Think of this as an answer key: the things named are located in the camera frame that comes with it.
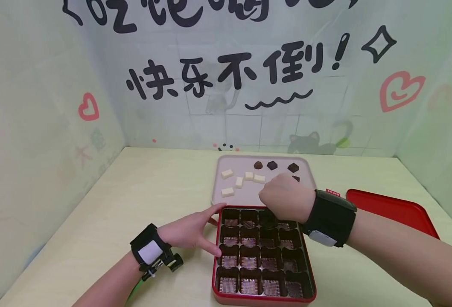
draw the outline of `round chocolate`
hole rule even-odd
[[[254,168],[255,169],[262,169],[263,164],[260,161],[255,162],[254,164]]]

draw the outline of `hand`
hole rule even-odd
[[[226,203],[219,203],[202,212],[192,213],[159,227],[157,233],[165,243],[171,246],[182,249],[198,247],[216,257],[220,257],[222,252],[219,246],[204,238],[202,233],[207,223],[217,226],[217,221],[212,216],[219,213],[225,206]]]
[[[280,174],[267,182],[258,196],[279,220],[308,220],[315,191],[304,187],[289,174]]]

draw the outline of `wall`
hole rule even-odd
[[[58,1],[0,0],[0,297],[124,144],[81,46]]]
[[[70,4],[129,145],[393,156],[452,46],[452,1],[235,2]]]
[[[452,217],[452,50],[398,157]]]

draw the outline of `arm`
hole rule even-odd
[[[289,175],[265,184],[261,201],[281,220],[307,221],[315,193]],[[452,246],[419,230],[358,210],[347,245],[427,300],[452,307]]]
[[[452,246],[363,210],[347,244],[414,293],[452,307]]]
[[[225,207],[216,204],[202,212],[193,213],[157,229],[159,237],[171,246],[179,248],[198,247],[216,257],[221,250],[202,235],[207,222],[217,226],[212,216]],[[123,307],[135,285],[142,278],[139,263],[132,252],[126,253],[120,261],[100,277],[73,305],[73,307]]]
[[[132,253],[128,252],[101,276],[73,307],[123,307],[142,275],[139,264]]]

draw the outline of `pink tray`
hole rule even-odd
[[[255,169],[255,162],[260,161],[263,164],[262,169]],[[277,163],[277,168],[271,171],[267,164],[270,161]],[[295,163],[299,166],[299,171],[292,173],[287,167]],[[227,169],[232,169],[234,175],[223,179],[221,173]],[[240,155],[224,155],[217,160],[216,180],[212,192],[212,204],[228,203],[228,205],[236,206],[263,206],[258,197],[259,191],[262,190],[263,184],[253,181],[245,181],[245,172],[251,171],[253,174],[265,176],[265,182],[280,173],[287,173],[300,178],[300,183],[307,188],[316,188],[313,175],[305,159],[293,156],[240,156]],[[235,188],[236,177],[243,177],[243,188]],[[222,197],[221,190],[223,188],[234,188],[235,194],[230,197]]]

